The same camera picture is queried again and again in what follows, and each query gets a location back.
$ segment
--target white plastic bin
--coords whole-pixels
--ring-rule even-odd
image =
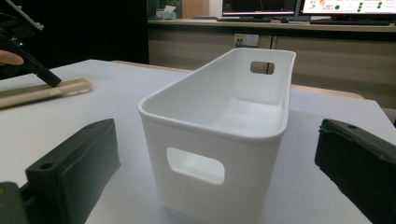
[[[142,118],[164,205],[206,223],[261,223],[286,131],[295,53],[233,49],[143,99]],[[251,72],[272,63],[272,75]]]

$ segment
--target finger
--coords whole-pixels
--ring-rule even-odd
[[[14,54],[5,50],[0,50],[0,64],[23,64],[23,58],[18,54]]]

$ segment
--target monitor screen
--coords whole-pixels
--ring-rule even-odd
[[[293,16],[296,0],[223,0],[223,17]]]
[[[302,0],[300,15],[396,15],[396,0]]]

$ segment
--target tabletop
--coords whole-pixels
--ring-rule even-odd
[[[137,104],[186,76],[128,64],[88,60],[51,69],[62,80],[86,78],[92,90],[0,110],[0,181],[26,183],[24,170],[82,127],[116,123],[120,169],[87,223],[202,224],[161,205]],[[0,91],[41,85],[34,75],[2,80]],[[348,122],[396,145],[396,130],[377,102],[291,90],[282,139],[264,208],[264,223],[370,223],[314,164],[323,119]]]

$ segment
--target power outlet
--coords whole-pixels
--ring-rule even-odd
[[[245,34],[235,34],[233,43],[237,47],[258,47],[259,46],[259,36],[258,35],[245,35]]]

